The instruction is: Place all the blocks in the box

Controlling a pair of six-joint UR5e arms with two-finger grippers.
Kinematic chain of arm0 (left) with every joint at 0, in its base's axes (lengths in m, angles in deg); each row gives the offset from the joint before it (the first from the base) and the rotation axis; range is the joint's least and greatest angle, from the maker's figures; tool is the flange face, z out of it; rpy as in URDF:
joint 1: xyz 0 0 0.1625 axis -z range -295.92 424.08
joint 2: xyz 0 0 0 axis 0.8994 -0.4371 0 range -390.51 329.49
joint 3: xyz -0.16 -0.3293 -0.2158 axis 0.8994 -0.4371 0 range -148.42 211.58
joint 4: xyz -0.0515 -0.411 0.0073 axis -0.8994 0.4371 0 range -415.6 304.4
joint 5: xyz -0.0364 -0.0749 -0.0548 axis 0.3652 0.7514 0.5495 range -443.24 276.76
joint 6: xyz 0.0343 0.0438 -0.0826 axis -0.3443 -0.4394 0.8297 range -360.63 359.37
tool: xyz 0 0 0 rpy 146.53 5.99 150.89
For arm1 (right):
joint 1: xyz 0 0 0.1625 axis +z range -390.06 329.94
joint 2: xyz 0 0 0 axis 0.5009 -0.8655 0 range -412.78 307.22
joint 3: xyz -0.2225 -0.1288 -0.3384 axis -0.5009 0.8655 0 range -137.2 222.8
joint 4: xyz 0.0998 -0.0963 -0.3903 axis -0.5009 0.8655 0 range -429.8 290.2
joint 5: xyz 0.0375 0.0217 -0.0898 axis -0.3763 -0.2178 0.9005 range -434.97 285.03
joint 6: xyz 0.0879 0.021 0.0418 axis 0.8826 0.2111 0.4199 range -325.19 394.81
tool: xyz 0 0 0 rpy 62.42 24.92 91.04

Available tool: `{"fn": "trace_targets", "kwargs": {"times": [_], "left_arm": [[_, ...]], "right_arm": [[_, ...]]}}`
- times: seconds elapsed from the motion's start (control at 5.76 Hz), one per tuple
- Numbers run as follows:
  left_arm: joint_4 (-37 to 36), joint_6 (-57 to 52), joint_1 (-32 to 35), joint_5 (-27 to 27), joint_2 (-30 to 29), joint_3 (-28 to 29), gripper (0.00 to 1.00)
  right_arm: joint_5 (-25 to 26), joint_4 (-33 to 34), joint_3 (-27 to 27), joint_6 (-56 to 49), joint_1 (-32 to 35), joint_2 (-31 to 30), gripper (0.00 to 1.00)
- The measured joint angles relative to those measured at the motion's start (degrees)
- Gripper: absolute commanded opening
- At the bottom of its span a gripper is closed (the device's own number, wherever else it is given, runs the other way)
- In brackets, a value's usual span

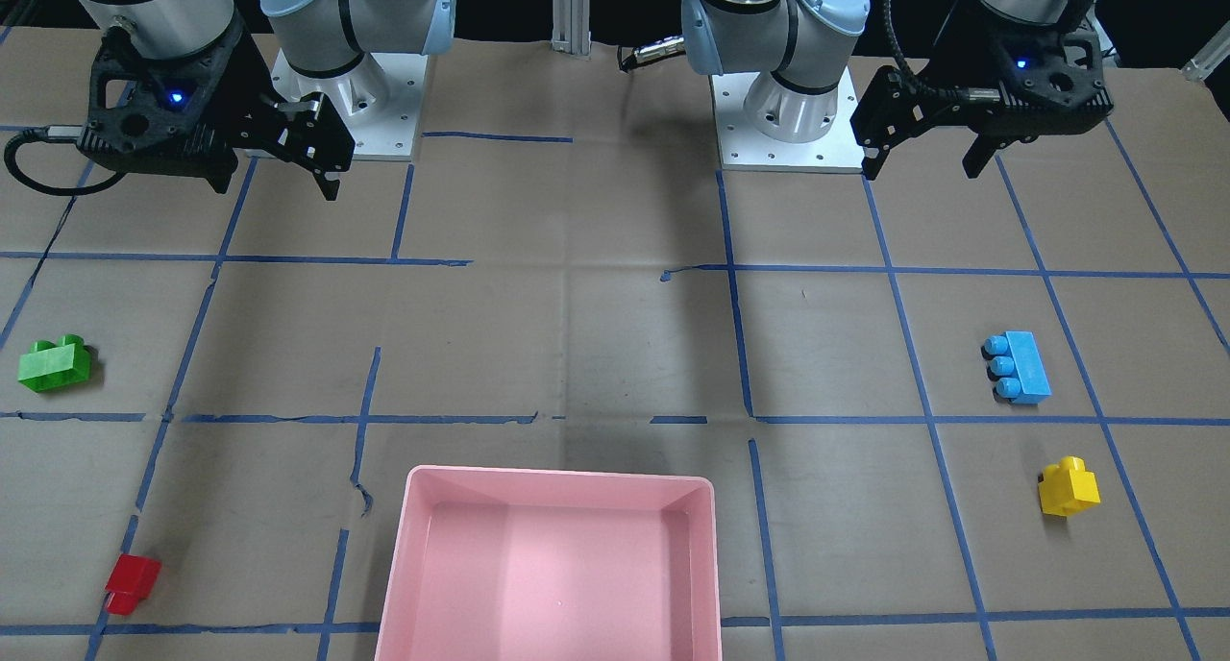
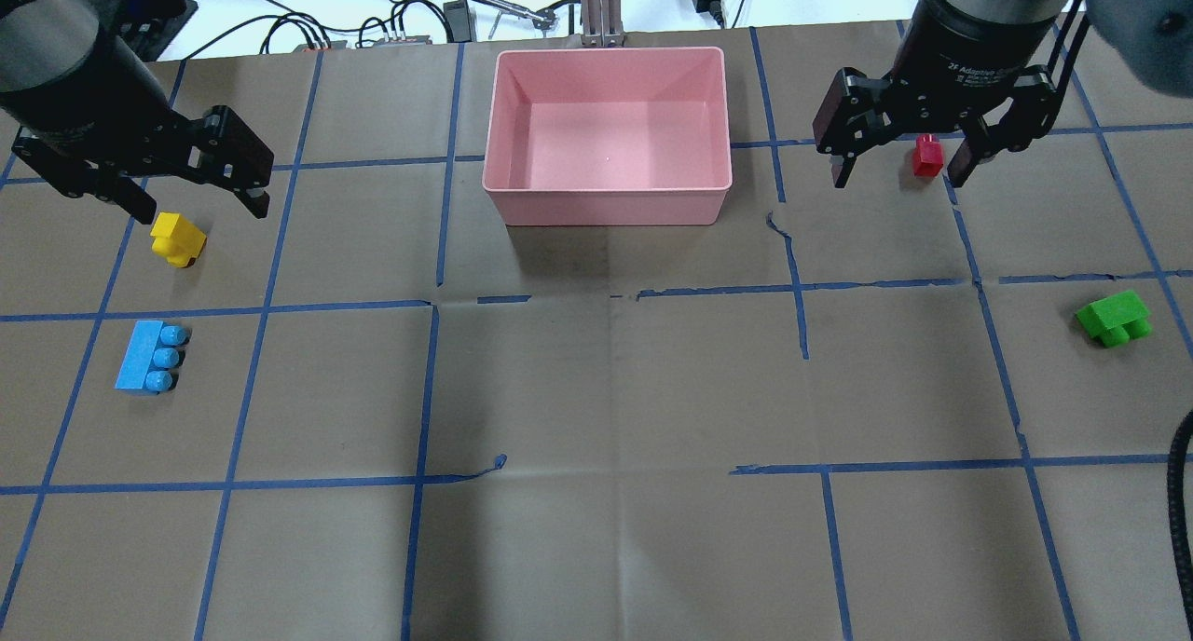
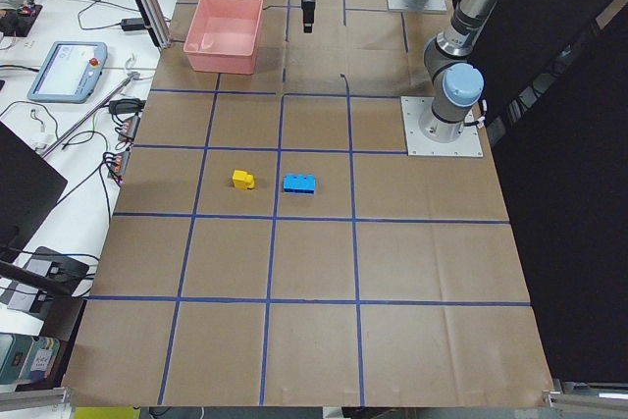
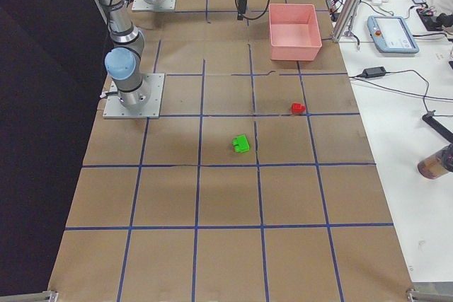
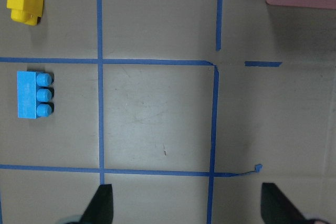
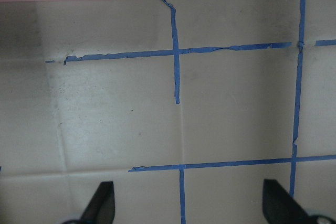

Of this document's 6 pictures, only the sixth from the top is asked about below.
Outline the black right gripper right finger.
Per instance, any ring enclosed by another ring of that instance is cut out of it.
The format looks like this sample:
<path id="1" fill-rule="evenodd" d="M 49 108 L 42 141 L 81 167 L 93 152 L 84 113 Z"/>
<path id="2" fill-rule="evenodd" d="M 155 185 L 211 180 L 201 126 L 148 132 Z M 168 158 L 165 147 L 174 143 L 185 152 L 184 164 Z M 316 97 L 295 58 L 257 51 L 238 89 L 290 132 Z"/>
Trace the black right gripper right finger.
<path id="1" fill-rule="evenodd" d="M 263 215 L 268 223 L 304 223 L 309 219 L 277 180 L 265 179 L 262 188 Z"/>

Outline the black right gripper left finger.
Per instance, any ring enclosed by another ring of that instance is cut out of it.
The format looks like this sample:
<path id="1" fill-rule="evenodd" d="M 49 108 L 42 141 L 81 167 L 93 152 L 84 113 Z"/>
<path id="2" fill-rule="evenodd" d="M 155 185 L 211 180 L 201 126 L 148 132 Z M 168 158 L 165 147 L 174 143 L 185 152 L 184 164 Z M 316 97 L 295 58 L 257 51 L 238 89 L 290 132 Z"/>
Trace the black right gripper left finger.
<path id="1" fill-rule="evenodd" d="M 101 182 L 79 220 L 82 223 L 113 223 L 115 214 L 113 181 Z"/>

